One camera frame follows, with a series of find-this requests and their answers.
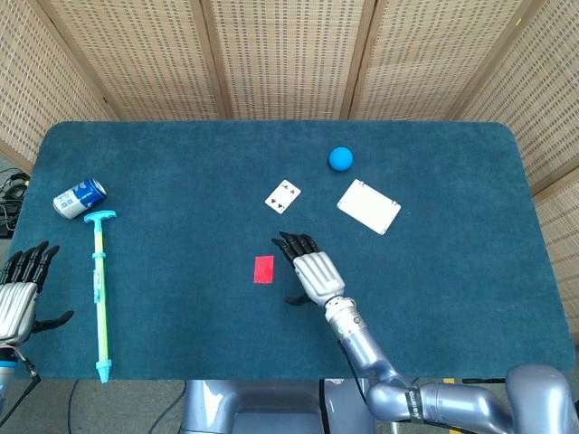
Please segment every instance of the gray floor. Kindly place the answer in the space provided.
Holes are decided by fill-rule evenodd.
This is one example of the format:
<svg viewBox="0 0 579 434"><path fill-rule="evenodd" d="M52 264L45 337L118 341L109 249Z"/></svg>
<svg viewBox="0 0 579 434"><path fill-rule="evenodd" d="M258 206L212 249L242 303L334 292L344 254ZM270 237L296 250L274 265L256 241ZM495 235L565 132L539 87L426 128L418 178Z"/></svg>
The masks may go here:
<svg viewBox="0 0 579 434"><path fill-rule="evenodd" d="M0 171L10 165L0 156ZM0 174L0 182L5 174ZM0 265L4 264L10 242L0 240ZM575 399L579 399L579 368L569 373ZM6 408L26 388L28 381L13 382ZM3 433L61 434L68 432L68 401L74 381L42 381L23 402L12 418L3 426ZM490 386L503 401L504 387ZM71 402L71 432L75 434L101 434L123 432L146 433L157 417L179 396L181 381L111 381L100 384L96 380L79 382ZM183 400L167 413L156 426L154 433L175 434L183 414ZM409 424L379 423L380 434L444 433L444 429Z"/></svg>

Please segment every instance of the cable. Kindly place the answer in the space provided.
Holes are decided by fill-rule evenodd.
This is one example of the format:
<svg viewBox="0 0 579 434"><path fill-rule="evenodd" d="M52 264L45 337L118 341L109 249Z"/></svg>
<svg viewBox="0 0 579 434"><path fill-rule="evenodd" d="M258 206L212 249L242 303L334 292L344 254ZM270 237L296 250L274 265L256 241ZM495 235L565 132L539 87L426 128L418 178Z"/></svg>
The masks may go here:
<svg viewBox="0 0 579 434"><path fill-rule="evenodd" d="M346 357L347 365L350 367L350 371L352 371L352 374L354 375L354 379L356 380L356 386L358 388L358 391L360 392L360 396L362 397L362 401L364 401L364 404L366 404L365 395L364 395L364 392L362 391L362 386L360 385L360 381L358 380L358 376L356 374L356 370L354 369L354 366L352 365L352 361L350 361L350 358L347 355L346 348L344 348L344 346L342 345L342 343L340 341L337 341L337 344L340 346L342 353Z"/></svg>
<svg viewBox="0 0 579 434"><path fill-rule="evenodd" d="M11 348L20 356L20 358L22 359L22 361L24 363L24 366L26 366L26 371L28 371L32 380L30 381L30 384L28 384L28 387L26 387L24 392L22 392L22 395L20 395L20 398L18 398L18 401L16 401L14 403L14 405L6 413L4 418L2 420L0 420L0 427L2 427L8 419L10 419L10 416L12 416L12 413L14 413L16 411L16 409L18 408L18 406L22 403L22 401L24 401L24 398L26 398L30 394L30 392L33 391L33 389L36 387L36 385L42 380L40 378L40 375L36 371L36 367L33 365L33 363L26 356L24 356L20 352L19 349L17 349L15 346L11 346L11 345L2 345L2 347L3 348Z"/></svg>
<svg viewBox="0 0 579 434"><path fill-rule="evenodd" d="M171 405L169 405L157 418L157 420L155 420L155 422L153 422L153 425L151 425L150 430L148 431L148 434L153 434L153 429L155 429L155 427L158 425L158 423L165 417L165 415L170 412L179 401L181 401L181 398L183 398L183 395L185 395L185 391L187 390L187 381L183 381L183 390L181 391L181 393L179 393L179 396L177 396L175 398L175 400L171 403Z"/></svg>
<svg viewBox="0 0 579 434"><path fill-rule="evenodd" d="M18 167L9 167L8 169L0 170L0 174L8 172L9 170L19 170L20 172L22 172L22 170L20 170Z"/></svg>
<svg viewBox="0 0 579 434"><path fill-rule="evenodd" d="M67 421L67 427L69 429L69 434L72 434L72 427L71 427L72 397L74 396L74 391L76 391L76 387L79 385L79 381L80 380L77 380L76 382L74 382L74 384L72 385L71 393L69 394L69 405L68 405L68 410L66 411L66 421Z"/></svg>
<svg viewBox="0 0 579 434"><path fill-rule="evenodd" d="M319 400L319 411L322 416L322 427L324 429L324 434L330 434L329 432L329 418L327 417L327 406L326 406L326 380L323 378L318 382L318 400Z"/></svg>

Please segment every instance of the blue and white can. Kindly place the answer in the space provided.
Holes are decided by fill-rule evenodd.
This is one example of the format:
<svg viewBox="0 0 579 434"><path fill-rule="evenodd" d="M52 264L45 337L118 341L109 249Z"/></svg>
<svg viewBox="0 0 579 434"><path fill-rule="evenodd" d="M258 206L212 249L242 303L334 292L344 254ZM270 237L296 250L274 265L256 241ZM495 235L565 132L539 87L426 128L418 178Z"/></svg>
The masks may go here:
<svg viewBox="0 0 579 434"><path fill-rule="evenodd" d="M58 214L73 219L87 211L91 206L101 203L107 192L94 178L85 179L63 194L52 199L52 205Z"/></svg>

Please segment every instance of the red card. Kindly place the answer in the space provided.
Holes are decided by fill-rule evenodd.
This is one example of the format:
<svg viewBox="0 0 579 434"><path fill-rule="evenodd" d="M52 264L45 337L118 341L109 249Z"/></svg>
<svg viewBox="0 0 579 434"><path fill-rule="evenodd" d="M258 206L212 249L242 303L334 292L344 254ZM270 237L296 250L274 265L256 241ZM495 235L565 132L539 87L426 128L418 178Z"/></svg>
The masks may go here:
<svg viewBox="0 0 579 434"><path fill-rule="evenodd" d="M256 256L253 283L273 282L273 256Z"/></svg>

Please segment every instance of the playing card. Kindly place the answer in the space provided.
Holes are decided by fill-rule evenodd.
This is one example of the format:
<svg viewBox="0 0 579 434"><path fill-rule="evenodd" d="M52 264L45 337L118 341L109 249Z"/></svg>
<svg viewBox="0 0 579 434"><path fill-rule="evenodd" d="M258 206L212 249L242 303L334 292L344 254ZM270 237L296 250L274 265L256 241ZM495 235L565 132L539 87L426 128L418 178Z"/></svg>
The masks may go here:
<svg viewBox="0 0 579 434"><path fill-rule="evenodd" d="M268 196L265 203L278 214L283 214L300 193L301 190L298 187L284 179Z"/></svg>
<svg viewBox="0 0 579 434"><path fill-rule="evenodd" d="M358 179L348 187L337 207L380 235L386 233L401 208Z"/></svg>

